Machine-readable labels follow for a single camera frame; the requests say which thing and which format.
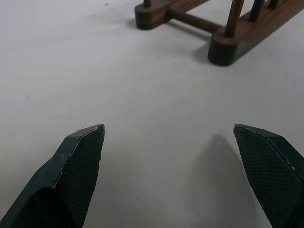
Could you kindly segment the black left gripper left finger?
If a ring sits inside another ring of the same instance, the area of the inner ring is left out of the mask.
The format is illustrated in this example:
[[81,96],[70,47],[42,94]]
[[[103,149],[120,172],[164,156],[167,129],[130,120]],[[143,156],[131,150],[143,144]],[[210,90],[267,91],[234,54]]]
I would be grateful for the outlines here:
[[0,221],[2,228],[81,228],[95,190],[105,126],[67,136],[31,177]]

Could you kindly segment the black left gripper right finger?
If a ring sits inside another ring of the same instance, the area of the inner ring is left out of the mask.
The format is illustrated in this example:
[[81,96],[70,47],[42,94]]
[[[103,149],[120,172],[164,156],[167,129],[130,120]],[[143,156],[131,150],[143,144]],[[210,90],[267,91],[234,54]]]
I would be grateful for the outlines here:
[[274,228],[304,226],[304,158],[282,136],[236,124],[234,136],[248,182]]

